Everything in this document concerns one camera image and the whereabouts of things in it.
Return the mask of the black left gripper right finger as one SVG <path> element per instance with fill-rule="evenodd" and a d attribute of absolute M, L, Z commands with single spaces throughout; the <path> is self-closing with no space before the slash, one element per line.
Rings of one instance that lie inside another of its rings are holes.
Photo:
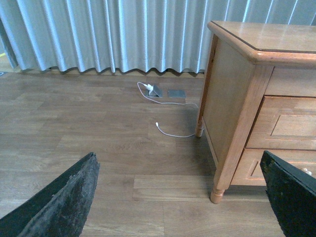
<path fill-rule="evenodd" d="M 267 196 L 278 223 L 287 237 L 316 235 L 316 179 L 269 151 L 260 167 Z"/>

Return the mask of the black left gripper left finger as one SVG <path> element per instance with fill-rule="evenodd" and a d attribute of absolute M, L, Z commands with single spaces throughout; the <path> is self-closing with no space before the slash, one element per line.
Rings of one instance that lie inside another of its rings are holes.
<path fill-rule="evenodd" d="M 0 220 L 2 237 L 78 237 L 89 214 L 99 175 L 88 153 Z"/>

